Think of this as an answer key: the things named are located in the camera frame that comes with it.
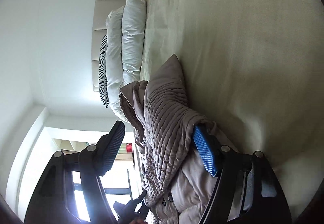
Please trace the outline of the zebra striped pillow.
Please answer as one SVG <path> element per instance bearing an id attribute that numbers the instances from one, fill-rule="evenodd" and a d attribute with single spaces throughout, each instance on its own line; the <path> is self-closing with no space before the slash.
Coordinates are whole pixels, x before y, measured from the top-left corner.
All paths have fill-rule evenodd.
<path id="1" fill-rule="evenodd" d="M 99 67 L 98 67 L 98 88 L 100 99 L 105 108 L 109 107 L 109 97 L 107 89 L 107 76 L 106 76 L 106 49 L 107 49 L 107 34 L 103 36 L 100 51 L 99 51 Z"/>

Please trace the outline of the red box on shelf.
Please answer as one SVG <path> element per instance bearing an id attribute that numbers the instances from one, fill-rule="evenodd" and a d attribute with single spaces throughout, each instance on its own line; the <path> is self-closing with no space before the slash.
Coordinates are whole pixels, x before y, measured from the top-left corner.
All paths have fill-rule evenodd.
<path id="1" fill-rule="evenodd" d="M 126 144 L 126 152 L 127 153 L 133 153 L 132 143 Z"/>

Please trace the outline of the beige bed sheet mattress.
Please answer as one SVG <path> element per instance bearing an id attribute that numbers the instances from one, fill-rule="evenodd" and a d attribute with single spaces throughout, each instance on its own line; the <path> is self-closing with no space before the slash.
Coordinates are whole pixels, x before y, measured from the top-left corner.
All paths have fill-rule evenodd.
<path id="1" fill-rule="evenodd" d="M 171 56 L 190 106 L 265 153 L 296 218 L 323 179 L 321 0 L 147 0 L 141 76 Z"/>

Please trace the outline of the lilac quilted puffer jacket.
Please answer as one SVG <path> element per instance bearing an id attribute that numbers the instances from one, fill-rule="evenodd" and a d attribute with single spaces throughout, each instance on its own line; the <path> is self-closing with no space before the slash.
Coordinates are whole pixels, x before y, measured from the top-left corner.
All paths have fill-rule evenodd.
<path id="1" fill-rule="evenodd" d="M 182 67 L 171 56 L 150 78 L 119 92 L 120 106 L 136 131 L 142 154 L 145 203 L 156 223 L 198 223 L 209 203 L 216 178 L 211 176 L 192 142 L 203 125 L 222 144 L 231 141 L 215 122 L 191 109 Z"/>

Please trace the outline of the white folded duvet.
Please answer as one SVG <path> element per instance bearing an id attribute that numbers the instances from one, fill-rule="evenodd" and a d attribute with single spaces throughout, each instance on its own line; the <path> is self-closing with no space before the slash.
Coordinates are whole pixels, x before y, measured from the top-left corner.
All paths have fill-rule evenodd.
<path id="1" fill-rule="evenodd" d="M 140 80 L 146 8 L 144 0 L 126 0 L 126 4 L 113 10 L 106 20 L 106 92 L 109 107 L 123 121 L 127 119 L 120 106 L 119 93 L 122 87 Z"/>

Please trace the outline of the dark framed window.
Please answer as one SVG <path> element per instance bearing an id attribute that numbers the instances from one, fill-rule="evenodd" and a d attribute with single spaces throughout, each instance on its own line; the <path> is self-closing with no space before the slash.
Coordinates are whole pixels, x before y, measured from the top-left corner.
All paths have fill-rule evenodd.
<path id="1" fill-rule="evenodd" d="M 138 181 L 134 160 L 116 160 L 110 171 L 100 178 L 106 200 L 111 208 L 115 202 L 126 204 L 139 196 Z M 84 193 L 81 187 L 81 175 L 77 170 L 72 171 L 74 184 L 74 198 L 77 217 L 83 221 L 90 221 Z"/>

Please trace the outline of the white wall shelf unit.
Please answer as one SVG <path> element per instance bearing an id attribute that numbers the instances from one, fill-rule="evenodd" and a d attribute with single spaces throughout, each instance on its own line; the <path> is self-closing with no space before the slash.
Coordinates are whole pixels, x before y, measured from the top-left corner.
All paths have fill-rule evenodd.
<path id="1" fill-rule="evenodd" d="M 53 140 L 60 150 L 80 152 L 88 146 L 87 142 L 60 140 L 57 138 L 54 138 Z"/>

